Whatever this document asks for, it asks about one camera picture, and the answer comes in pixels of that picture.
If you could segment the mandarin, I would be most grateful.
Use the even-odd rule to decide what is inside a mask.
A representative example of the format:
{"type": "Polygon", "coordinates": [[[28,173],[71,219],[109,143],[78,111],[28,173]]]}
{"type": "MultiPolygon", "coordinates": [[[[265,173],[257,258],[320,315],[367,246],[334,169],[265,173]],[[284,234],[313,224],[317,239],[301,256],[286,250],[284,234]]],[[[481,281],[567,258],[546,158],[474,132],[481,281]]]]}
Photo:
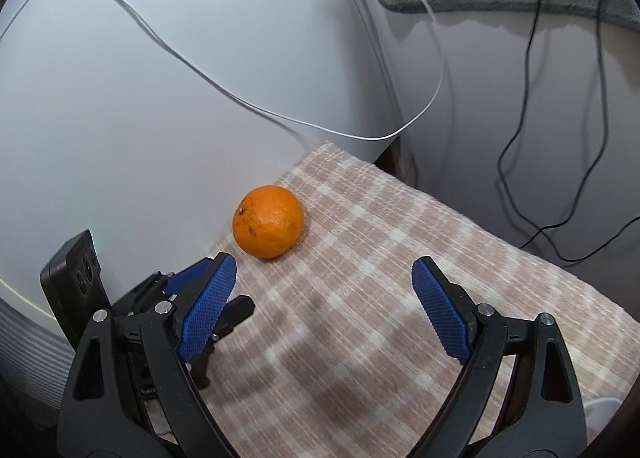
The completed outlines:
{"type": "Polygon", "coordinates": [[[258,259],[274,259],[292,249],[303,234],[304,209],[279,185],[250,191],[236,207],[232,234],[238,246],[258,259]]]}

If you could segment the plaid tablecloth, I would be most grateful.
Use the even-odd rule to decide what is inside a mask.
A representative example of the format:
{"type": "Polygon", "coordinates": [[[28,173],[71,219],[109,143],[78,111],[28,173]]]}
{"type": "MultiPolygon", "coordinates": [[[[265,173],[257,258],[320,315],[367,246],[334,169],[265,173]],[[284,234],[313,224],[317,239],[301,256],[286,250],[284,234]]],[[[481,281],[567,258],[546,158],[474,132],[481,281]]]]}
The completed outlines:
{"type": "Polygon", "coordinates": [[[639,325],[559,267],[437,199],[323,143],[282,175],[305,209],[283,258],[247,256],[230,234],[253,316],[209,361],[203,398],[243,457],[403,457],[459,374],[411,286],[429,256],[501,314],[559,323],[585,400],[622,398],[639,374],[639,325]]]}

